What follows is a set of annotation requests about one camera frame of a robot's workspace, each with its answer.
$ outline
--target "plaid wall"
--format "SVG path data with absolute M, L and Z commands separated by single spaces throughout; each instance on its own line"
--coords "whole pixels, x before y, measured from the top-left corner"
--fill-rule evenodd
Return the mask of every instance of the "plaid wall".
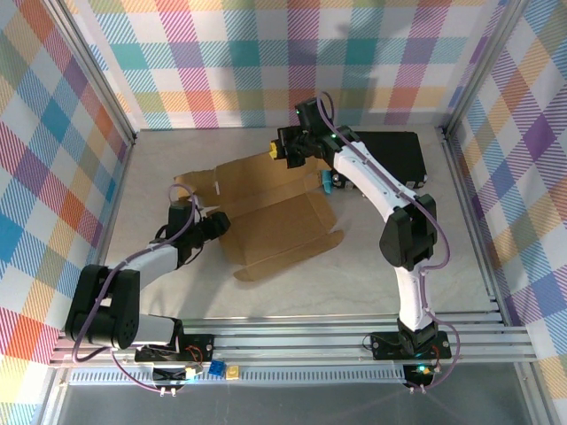
M 459 132 L 513 321 L 567 423 L 567 0 L 532 0 Z
M 31 422 L 126 143 L 40 0 L 0 0 L 0 424 Z
M 68 0 L 140 128 L 440 124 L 507 0 Z

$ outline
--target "flattened cardboard box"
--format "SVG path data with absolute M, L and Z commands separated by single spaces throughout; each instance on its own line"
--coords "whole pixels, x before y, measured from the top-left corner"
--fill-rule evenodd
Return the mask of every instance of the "flattened cardboard box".
M 198 196 L 200 206 L 217 207 L 230 219 L 221 237 L 228 259 L 243 267 L 234 273 L 252 282 L 336 247 L 341 230 L 323 193 L 319 171 L 326 165 L 309 158 L 304 166 L 288 169 L 267 153 L 238 159 L 214 170 L 175 177 Z M 184 189 L 179 197 L 187 197 Z

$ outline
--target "colorful checkered backdrop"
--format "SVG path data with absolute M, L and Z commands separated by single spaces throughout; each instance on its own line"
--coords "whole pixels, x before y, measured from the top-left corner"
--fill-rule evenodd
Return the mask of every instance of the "colorful checkered backdrop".
M 440 124 L 507 0 L 68 0 L 140 128 Z
M 127 145 L 40 0 L 0 0 L 0 424 L 31 422 Z
M 460 129 L 462 168 L 516 324 L 567 423 L 567 0 L 532 0 Z

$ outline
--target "gray floor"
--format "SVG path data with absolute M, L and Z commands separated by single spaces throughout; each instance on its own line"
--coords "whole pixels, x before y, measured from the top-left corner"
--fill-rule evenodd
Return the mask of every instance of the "gray floor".
M 438 388 L 401 384 L 253 387 L 199 385 L 177 398 L 136 386 L 70 386 L 60 425 L 531 423 L 513 365 L 461 365 Z
M 439 222 L 453 253 L 445 270 L 428 276 L 431 303 L 437 311 L 484 311 L 489 307 L 488 296 L 438 130 L 428 126 L 398 129 L 416 131 L 420 137 L 429 174 L 420 192 L 436 199 Z M 134 148 L 108 260 L 118 262 L 143 248 L 165 224 L 167 187 L 176 175 L 267 151 L 275 136 L 273 128 L 142 133 Z M 338 217 L 337 227 L 346 233 L 336 249 L 264 281 L 244 283 L 233 278 L 237 267 L 225 260 L 215 241 L 190 266 L 143 290 L 142 312 L 181 318 L 398 312 L 395 275 L 378 249 L 382 219 L 358 190 L 336 190 L 329 201 Z M 436 249 L 435 259 L 439 259 L 441 243 Z

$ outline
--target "small blue cube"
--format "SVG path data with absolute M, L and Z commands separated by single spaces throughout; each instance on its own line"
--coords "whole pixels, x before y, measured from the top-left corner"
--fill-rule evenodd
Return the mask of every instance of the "small blue cube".
M 224 361 L 213 360 L 211 361 L 211 366 L 209 367 L 209 374 L 223 377 L 226 368 L 227 365 L 224 363 Z

